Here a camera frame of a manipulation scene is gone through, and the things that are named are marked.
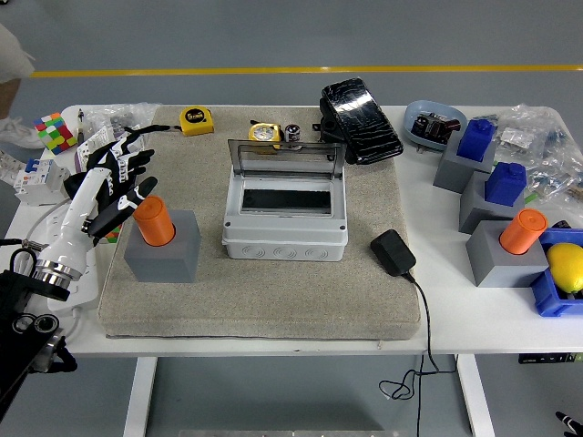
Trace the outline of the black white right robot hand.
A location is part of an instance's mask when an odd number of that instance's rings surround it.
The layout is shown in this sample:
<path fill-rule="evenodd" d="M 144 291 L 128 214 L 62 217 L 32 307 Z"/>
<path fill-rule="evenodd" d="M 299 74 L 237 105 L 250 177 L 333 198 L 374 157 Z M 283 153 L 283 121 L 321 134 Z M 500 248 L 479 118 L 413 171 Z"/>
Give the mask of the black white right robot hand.
<path fill-rule="evenodd" d="M 563 412 L 555 412 L 556 417 L 568 428 L 565 437 L 583 437 L 583 425 Z"/>

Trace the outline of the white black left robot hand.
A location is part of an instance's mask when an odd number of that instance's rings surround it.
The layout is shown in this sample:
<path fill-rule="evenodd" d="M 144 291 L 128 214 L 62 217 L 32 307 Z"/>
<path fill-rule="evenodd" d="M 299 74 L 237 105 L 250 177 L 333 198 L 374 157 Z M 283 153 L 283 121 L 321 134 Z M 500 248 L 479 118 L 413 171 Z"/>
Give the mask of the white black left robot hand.
<path fill-rule="evenodd" d="M 36 278 L 77 280 L 85 273 L 87 253 L 128 219 L 158 183 L 154 177 L 136 182 L 154 151 L 131 151 L 129 146 L 143 134 L 166 129 L 162 125 L 128 127 L 126 136 L 89 155 L 85 172 L 65 181 L 72 202 L 58 237 L 38 256 Z"/>

